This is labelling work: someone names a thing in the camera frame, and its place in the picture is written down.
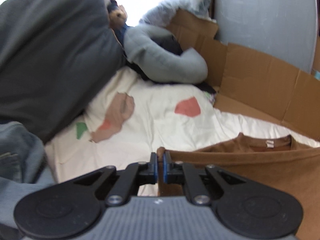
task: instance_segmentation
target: ribbed gray surface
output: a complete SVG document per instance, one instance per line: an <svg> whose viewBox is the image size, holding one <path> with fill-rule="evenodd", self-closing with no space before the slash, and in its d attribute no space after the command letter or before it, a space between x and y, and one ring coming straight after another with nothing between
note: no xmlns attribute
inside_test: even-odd
<svg viewBox="0 0 320 240"><path fill-rule="evenodd" d="M109 208L100 223L77 240L248 240L226 229L207 207L185 197L133 197ZM294 240L294 236L282 240Z"/></svg>

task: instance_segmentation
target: dark gray pillow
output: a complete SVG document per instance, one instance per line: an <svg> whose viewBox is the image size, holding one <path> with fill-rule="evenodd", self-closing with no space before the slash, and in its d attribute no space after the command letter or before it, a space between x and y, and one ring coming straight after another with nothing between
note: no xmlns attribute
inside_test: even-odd
<svg viewBox="0 0 320 240"><path fill-rule="evenodd" d="M45 143L124 65L104 0L7 0L0 5L0 121Z"/></svg>

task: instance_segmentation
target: clothing tag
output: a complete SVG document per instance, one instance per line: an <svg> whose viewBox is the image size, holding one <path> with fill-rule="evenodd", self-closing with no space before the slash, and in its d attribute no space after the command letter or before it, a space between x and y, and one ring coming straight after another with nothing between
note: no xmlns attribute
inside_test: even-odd
<svg viewBox="0 0 320 240"><path fill-rule="evenodd" d="M267 144L267 148L274 148L275 147L274 141L266 140L266 144Z"/></svg>

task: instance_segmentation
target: travel pillow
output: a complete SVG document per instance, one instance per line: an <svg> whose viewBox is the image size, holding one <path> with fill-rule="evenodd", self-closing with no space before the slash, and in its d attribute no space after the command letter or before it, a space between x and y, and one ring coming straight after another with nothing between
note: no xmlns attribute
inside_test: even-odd
<svg viewBox="0 0 320 240"><path fill-rule="evenodd" d="M127 60L137 64L155 82L199 84L204 81L207 64L195 49L189 48L178 56L153 41L168 36L172 33L157 26L141 24L128 28L124 35Z"/></svg>

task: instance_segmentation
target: orange patch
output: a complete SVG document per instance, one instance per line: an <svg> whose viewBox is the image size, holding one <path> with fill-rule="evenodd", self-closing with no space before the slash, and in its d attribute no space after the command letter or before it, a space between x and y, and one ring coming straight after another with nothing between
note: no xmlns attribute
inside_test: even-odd
<svg viewBox="0 0 320 240"><path fill-rule="evenodd" d="M108 130L111 127L111 122L108 119L105 119L103 124L100 125L100 127L98 128L98 130Z"/></svg>
<svg viewBox="0 0 320 240"><path fill-rule="evenodd" d="M189 117L195 117L201 114L201 109L195 97L180 101L174 110L175 114L183 114Z"/></svg>

